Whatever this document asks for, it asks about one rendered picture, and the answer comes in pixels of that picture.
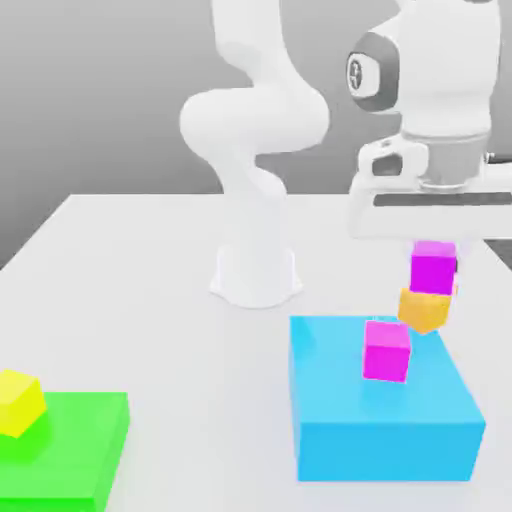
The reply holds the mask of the small magenta cube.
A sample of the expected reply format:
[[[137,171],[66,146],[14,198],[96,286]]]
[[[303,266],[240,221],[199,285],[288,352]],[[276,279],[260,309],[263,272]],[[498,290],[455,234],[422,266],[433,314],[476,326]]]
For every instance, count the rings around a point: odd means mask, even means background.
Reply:
[[[365,379],[405,383],[410,357],[411,341],[406,324],[366,321],[362,363]]]
[[[416,241],[411,255],[409,290],[451,295],[456,271],[457,255],[454,243]]]

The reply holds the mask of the small yellow cube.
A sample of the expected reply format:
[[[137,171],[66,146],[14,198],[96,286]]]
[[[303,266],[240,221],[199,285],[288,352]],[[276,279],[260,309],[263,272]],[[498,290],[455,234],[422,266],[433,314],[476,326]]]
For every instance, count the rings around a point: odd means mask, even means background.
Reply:
[[[47,410],[37,377],[0,371],[0,435],[19,438]]]

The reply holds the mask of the large green box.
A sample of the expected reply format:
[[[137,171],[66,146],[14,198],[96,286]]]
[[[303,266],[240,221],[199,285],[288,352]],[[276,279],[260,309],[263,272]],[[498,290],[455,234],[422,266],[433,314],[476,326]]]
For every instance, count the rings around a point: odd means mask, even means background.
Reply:
[[[105,512],[130,425],[125,392],[47,392],[20,437],[0,435],[0,512]]]

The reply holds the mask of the small orange cube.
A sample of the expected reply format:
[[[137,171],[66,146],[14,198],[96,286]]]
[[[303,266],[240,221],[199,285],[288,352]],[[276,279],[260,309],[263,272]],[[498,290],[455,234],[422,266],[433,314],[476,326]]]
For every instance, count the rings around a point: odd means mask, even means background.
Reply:
[[[446,323],[451,301],[450,295],[427,294],[402,289],[397,318],[417,333],[425,335]]]

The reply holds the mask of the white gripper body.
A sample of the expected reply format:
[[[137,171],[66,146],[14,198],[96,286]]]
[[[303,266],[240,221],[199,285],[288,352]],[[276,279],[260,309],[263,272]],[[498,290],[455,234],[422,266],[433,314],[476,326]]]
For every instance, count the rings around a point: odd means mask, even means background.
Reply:
[[[485,164],[466,184],[440,187],[358,172],[347,210],[356,238],[512,239],[512,164]]]

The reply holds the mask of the large blue box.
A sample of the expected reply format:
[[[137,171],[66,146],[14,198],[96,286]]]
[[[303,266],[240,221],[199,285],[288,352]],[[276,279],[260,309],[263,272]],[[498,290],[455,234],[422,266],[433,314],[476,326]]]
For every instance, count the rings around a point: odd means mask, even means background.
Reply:
[[[439,332],[412,332],[407,380],[364,378],[365,316],[293,316],[289,386],[302,482],[467,481],[486,423]]]

